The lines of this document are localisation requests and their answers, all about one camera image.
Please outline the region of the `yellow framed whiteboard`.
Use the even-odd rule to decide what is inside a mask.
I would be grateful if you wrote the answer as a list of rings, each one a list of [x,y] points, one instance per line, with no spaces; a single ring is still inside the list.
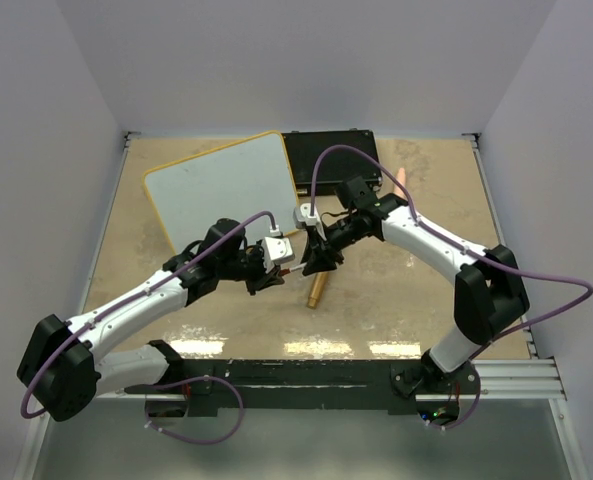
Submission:
[[[175,253],[220,218],[242,222],[260,211],[272,213],[282,233],[296,232],[299,199],[278,131],[160,165],[146,171],[142,183]]]

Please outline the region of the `red white marker pen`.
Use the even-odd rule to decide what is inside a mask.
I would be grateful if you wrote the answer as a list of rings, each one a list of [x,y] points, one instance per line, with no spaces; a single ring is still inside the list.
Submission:
[[[285,275],[288,275],[290,273],[295,273],[295,272],[301,271],[303,269],[304,269],[304,264],[292,266],[292,267],[289,267],[289,268],[286,268],[286,269],[282,269],[280,271],[280,275],[281,276],[285,276]]]

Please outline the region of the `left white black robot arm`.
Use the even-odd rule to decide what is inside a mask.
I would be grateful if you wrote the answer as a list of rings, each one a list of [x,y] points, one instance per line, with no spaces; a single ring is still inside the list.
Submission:
[[[277,225],[250,243],[247,223],[220,219],[201,240],[172,256],[129,292],[90,312],[35,326],[17,370],[26,391],[21,415],[44,413],[56,421],[77,415],[96,396],[133,384],[176,390],[183,368],[167,347],[147,344],[123,356],[113,349],[152,322],[214,292],[222,281],[242,282],[250,295],[281,285],[281,267],[293,258]]]

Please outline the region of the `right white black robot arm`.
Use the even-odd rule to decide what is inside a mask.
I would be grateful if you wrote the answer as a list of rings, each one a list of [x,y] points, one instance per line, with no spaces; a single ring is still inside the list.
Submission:
[[[445,392],[456,382],[456,370],[530,307],[513,252],[468,242],[414,214],[400,196],[378,197],[360,177],[339,185],[336,196],[347,214],[331,225],[310,203],[294,209],[296,226],[307,234],[304,274],[336,269],[344,250],[367,237],[399,247],[439,273],[453,288],[454,326],[424,353],[421,379],[428,390]]]

